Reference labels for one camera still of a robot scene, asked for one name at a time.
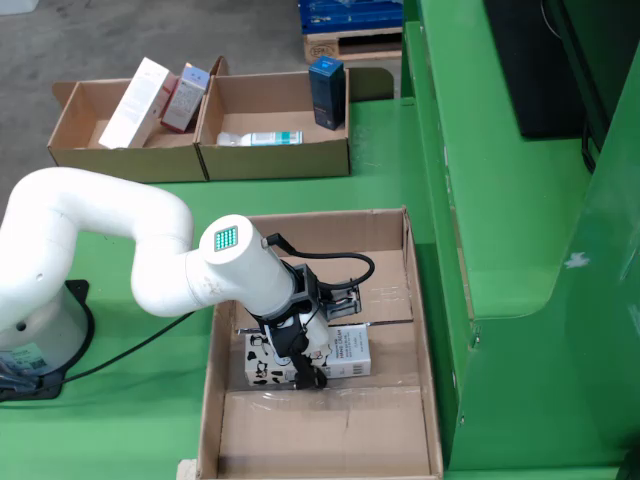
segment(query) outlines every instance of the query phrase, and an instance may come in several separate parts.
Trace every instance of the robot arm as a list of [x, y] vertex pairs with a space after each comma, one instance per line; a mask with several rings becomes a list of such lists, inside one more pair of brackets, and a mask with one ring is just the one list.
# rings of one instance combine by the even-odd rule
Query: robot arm
[[[235, 228], [238, 245], [217, 250], [216, 234]], [[147, 312], [171, 317], [239, 300], [256, 315], [291, 296], [290, 274], [244, 217], [214, 222], [191, 250], [187, 205], [158, 188], [83, 170], [51, 168], [25, 177], [0, 229], [0, 331], [24, 321], [63, 288], [79, 231], [136, 242], [131, 288]]]
[[278, 355], [300, 366], [301, 386], [323, 385], [305, 352], [327, 343], [332, 318], [360, 311], [357, 283], [374, 268], [360, 255], [370, 270], [357, 283], [323, 284], [306, 265], [284, 264], [271, 246], [303, 258], [325, 256], [300, 254], [278, 235], [264, 239], [240, 215], [216, 220], [191, 250], [193, 219], [176, 196], [84, 170], [40, 170], [14, 188], [0, 228], [0, 353], [40, 345], [46, 361], [19, 372], [14, 365], [9, 374], [50, 373], [80, 348], [81, 312], [72, 314], [64, 286], [79, 231], [135, 240], [131, 288], [153, 315], [177, 316], [226, 300], [242, 303]]

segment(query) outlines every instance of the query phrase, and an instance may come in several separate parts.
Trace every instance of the white product box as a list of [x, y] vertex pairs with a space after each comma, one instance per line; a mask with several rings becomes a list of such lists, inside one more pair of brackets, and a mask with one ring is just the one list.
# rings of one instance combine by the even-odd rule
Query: white product box
[[[289, 358], [279, 358], [261, 334], [245, 335], [245, 376], [249, 385], [293, 382], [296, 369]], [[329, 351], [314, 352], [312, 364], [327, 378], [361, 377], [371, 374], [371, 355], [366, 325], [329, 328]]]
[[98, 143], [107, 148], [142, 147], [176, 80], [162, 65], [144, 58]]
[[0, 0], [0, 15], [33, 12], [40, 0]]
[[200, 106], [207, 85], [209, 85], [209, 72], [187, 63], [173, 89], [162, 117], [162, 125], [170, 130], [184, 133]]

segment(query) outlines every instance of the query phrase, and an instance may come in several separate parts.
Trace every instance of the plastic bottle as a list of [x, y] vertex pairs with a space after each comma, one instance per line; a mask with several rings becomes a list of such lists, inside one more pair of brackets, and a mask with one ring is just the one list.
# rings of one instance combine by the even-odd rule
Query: plastic bottle
[[302, 132], [264, 132], [235, 135], [228, 132], [218, 134], [218, 145], [225, 147], [252, 147], [264, 145], [299, 145]]

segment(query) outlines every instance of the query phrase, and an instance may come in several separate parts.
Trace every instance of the gray floor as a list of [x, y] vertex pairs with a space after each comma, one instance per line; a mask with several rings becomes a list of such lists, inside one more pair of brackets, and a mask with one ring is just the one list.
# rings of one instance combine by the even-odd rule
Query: gray floor
[[144, 56], [208, 68], [218, 55], [235, 74], [307, 68], [297, 0], [41, 0], [0, 17], [0, 212], [20, 178], [54, 165], [55, 81], [130, 77]]

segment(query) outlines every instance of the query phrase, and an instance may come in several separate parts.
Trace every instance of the cow print box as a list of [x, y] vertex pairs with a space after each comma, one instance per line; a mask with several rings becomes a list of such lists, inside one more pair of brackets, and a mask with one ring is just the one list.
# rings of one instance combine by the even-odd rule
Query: cow print box
[[[329, 328], [329, 348], [312, 352], [311, 361], [329, 379], [370, 375], [366, 325]], [[245, 376], [250, 386], [293, 382], [295, 374], [291, 359], [278, 357], [266, 336], [245, 335]]]

